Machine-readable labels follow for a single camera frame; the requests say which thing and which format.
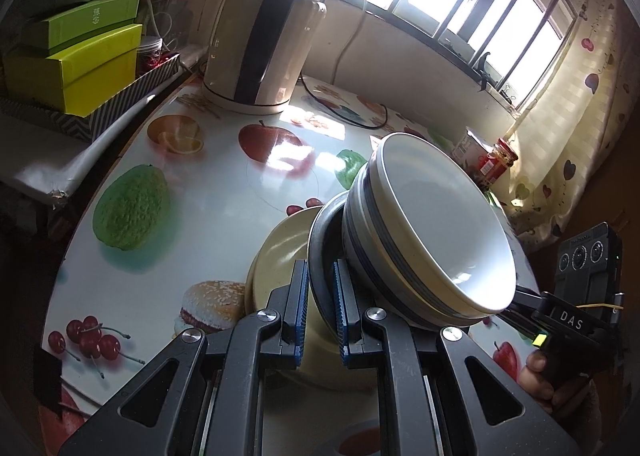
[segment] yellow box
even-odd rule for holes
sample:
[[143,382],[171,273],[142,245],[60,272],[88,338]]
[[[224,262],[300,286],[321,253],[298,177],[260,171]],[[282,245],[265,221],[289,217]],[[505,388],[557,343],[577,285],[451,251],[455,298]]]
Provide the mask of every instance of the yellow box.
[[130,24],[49,57],[18,49],[4,60],[11,97],[87,116],[135,80],[142,27]]

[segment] white wall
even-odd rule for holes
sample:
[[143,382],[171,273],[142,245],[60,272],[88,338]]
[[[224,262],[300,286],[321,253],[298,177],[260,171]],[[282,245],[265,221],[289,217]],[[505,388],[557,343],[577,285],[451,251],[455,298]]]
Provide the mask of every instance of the white wall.
[[[331,79],[338,54],[352,35],[360,10],[326,0],[327,16],[314,37],[303,73]],[[379,17],[367,14],[344,54],[335,84],[388,107],[456,141],[465,126],[494,141],[513,117],[491,95],[444,57]]]

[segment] yellow curtain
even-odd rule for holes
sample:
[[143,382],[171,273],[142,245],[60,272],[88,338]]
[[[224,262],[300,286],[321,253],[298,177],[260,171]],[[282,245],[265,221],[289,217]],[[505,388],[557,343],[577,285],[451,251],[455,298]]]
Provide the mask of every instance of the yellow curtain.
[[520,159],[494,187],[528,252],[561,235],[640,92],[640,30],[623,0],[584,0],[572,34],[508,133]]

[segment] striped box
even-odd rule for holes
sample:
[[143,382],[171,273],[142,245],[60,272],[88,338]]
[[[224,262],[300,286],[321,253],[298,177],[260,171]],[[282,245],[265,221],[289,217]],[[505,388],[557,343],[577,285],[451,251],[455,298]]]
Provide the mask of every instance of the striped box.
[[61,132],[72,138],[91,143],[97,140],[133,104],[169,77],[175,75],[180,67],[179,62],[180,56],[175,55],[164,64],[145,73],[129,86],[120,90],[111,99],[85,117],[67,115],[58,110],[23,104],[5,97],[0,97],[0,112],[13,118],[20,118],[35,126]]

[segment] silver screw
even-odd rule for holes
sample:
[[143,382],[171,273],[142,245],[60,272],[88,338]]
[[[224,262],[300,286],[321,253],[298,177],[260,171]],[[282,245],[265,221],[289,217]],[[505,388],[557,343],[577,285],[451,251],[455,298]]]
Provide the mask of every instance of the silver screw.
[[447,326],[442,330],[442,336],[448,341],[459,341],[462,338],[462,331],[453,326]]
[[276,320],[278,313],[269,308],[265,308],[264,310],[260,310],[257,315],[258,319],[260,319],[262,322],[271,322]]
[[182,340],[187,344],[193,344],[202,338],[202,332],[197,328],[189,328],[182,332],[180,338],[182,338]]
[[367,317],[372,321],[382,321],[386,317],[386,311],[382,308],[369,308],[367,310]]

